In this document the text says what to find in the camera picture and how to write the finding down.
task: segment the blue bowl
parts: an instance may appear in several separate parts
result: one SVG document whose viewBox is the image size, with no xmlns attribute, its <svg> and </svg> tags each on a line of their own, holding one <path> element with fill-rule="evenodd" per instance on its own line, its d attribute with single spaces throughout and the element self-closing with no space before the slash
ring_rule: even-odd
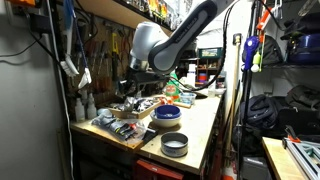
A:
<svg viewBox="0 0 320 180">
<path fill-rule="evenodd" d="M 175 119 L 181 115 L 180 109 L 173 105 L 162 105 L 154 110 L 158 119 Z"/>
</svg>

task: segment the cardboard box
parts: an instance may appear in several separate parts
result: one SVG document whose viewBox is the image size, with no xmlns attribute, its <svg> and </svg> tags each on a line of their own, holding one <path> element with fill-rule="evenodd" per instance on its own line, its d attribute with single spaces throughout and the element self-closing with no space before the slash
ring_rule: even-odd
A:
<svg viewBox="0 0 320 180">
<path fill-rule="evenodd" d="M 161 102 L 157 102 L 150 106 L 148 109 L 142 111 L 142 112 L 124 112 L 120 111 L 119 109 L 113 109 L 113 108 L 108 108 L 113 115 L 115 115 L 117 118 L 120 119 L 143 119 L 146 116 L 149 116 L 151 111 L 153 111 L 155 108 L 161 105 Z"/>
</svg>

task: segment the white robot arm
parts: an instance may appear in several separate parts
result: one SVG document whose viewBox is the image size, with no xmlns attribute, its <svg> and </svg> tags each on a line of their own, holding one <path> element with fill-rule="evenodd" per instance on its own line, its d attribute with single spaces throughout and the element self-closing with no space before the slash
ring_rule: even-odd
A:
<svg viewBox="0 0 320 180">
<path fill-rule="evenodd" d="M 164 75 L 172 72 L 178 65 L 184 49 L 233 1 L 203 1 L 188 14 L 170 37 L 155 23 L 140 23 L 134 34 L 127 84 L 123 90 L 126 91 L 129 85 L 135 84 L 138 87 L 136 91 L 139 91 L 140 85 L 164 80 Z"/>
</svg>

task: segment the wooden workbench top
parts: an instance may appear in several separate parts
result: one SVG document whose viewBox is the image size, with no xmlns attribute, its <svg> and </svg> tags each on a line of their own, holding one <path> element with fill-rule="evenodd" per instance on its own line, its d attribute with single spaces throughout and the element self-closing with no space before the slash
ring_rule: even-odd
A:
<svg viewBox="0 0 320 180">
<path fill-rule="evenodd" d="M 277 179 L 306 179 L 300 172 L 295 160 L 283 148 L 281 140 L 264 137 L 262 142 Z"/>
<path fill-rule="evenodd" d="M 197 99 L 195 105 L 190 109 L 180 108 L 182 118 L 179 125 L 172 128 L 159 129 L 159 135 L 143 146 L 143 143 L 127 144 L 120 142 L 106 130 L 91 125 L 91 121 L 71 124 L 75 131 L 90 135 L 102 141 L 110 143 L 126 151 L 138 153 L 141 156 L 167 164 L 171 167 L 188 171 L 194 174 L 200 174 L 205 150 L 212 135 L 216 112 L 220 104 L 220 98 Z M 145 126 L 148 126 L 152 120 L 150 116 L 142 119 Z M 180 158 L 170 158 L 161 152 L 161 136 L 169 131 L 176 131 L 185 134 L 188 139 L 188 153 Z"/>
<path fill-rule="evenodd" d="M 159 135 L 144 145 L 138 153 L 171 167 L 200 174 L 205 150 L 210 139 L 212 126 L 218 110 L 220 98 L 196 100 L 191 109 L 180 108 L 182 118 L 180 125 L 169 129 L 160 129 Z M 144 121 L 151 122 L 148 116 Z M 170 158 L 161 152 L 161 136 L 169 131 L 185 134 L 188 139 L 188 153 L 180 158 Z"/>
</svg>

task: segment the metal tin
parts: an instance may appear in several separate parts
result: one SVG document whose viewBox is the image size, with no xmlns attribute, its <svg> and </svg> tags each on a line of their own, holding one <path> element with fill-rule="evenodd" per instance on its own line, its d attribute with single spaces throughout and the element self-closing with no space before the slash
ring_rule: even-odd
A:
<svg viewBox="0 0 320 180">
<path fill-rule="evenodd" d="M 178 132 L 168 132 L 161 137 L 161 151 L 170 157 L 181 157 L 188 152 L 188 137 Z"/>
</svg>

